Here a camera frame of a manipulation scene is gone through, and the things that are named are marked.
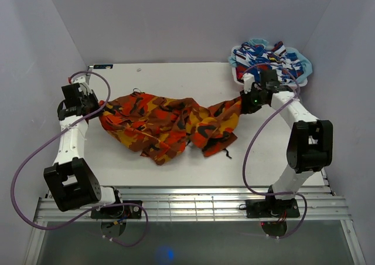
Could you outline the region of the orange camouflage trousers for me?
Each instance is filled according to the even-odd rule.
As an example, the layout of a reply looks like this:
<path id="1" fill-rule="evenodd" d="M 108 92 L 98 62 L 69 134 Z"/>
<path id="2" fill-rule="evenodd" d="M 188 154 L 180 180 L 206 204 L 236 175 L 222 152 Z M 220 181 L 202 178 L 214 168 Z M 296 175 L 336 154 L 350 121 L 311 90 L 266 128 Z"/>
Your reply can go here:
<path id="1" fill-rule="evenodd" d="M 133 92 L 105 104 L 103 129 L 157 165 L 180 155 L 188 144 L 210 157 L 237 139 L 241 97 L 203 107 L 193 98 L 174 99 Z"/>

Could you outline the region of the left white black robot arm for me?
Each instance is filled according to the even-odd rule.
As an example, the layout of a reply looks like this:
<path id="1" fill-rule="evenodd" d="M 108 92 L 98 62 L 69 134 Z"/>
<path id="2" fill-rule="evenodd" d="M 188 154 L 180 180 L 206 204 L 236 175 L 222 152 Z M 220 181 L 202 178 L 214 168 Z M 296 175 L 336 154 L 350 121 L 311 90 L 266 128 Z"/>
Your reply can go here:
<path id="1" fill-rule="evenodd" d="M 121 216 L 124 203 L 113 187 L 101 186 L 84 159 L 84 147 L 89 121 L 103 109 L 95 92 L 83 76 L 62 87 L 64 100 L 57 110 L 62 135 L 53 165 L 43 176 L 60 211 L 83 206 L 104 207 L 112 218 Z"/>

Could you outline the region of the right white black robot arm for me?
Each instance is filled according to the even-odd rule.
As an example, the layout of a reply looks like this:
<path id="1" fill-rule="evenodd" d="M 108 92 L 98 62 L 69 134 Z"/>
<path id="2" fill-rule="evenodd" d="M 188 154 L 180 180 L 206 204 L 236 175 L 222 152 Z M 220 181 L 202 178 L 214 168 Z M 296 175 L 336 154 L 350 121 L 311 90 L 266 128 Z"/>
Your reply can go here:
<path id="1" fill-rule="evenodd" d="M 281 84 L 276 70 L 265 70 L 260 78 L 245 72 L 241 92 L 243 114 L 268 105 L 291 129 L 286 157 L 287 166 L 257 205 L 271 216 L 279 216 L 295 199 L 305 181 L 329 166 L 333 156 L 333 124 L 310 113 L 298 97 L 298 89 Z"/>

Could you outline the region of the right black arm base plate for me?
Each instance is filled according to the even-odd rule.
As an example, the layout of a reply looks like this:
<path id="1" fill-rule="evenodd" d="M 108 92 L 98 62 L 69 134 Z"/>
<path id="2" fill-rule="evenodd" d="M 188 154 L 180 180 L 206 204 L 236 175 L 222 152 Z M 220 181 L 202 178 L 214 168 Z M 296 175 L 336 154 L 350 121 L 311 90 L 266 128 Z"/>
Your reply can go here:
<path id="1" fill-rule="evenodd" d="M 274 202 L 265 199 L 246 200 L 246 216 L 248 218 L 276 218 L 286 215 L 286 218 L 300 217 L 299 208 L 295 199 Z"/>

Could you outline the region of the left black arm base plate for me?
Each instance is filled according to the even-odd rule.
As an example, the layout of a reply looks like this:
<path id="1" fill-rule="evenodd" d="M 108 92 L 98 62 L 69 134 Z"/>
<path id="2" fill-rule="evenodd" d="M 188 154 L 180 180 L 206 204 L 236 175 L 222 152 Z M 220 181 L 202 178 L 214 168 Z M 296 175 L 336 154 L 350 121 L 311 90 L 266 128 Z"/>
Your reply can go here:
<path id="1" fill-rule="evenodd" d="M 140 219 L 142 216 L 142 210 L 140 206 L 143 205 L 143 201 L 123 201 L 127 205 L 115 206 L 109 208 L 102 208 L 100 210 L 92 210 L 90 217 L 92 219 Z"/>

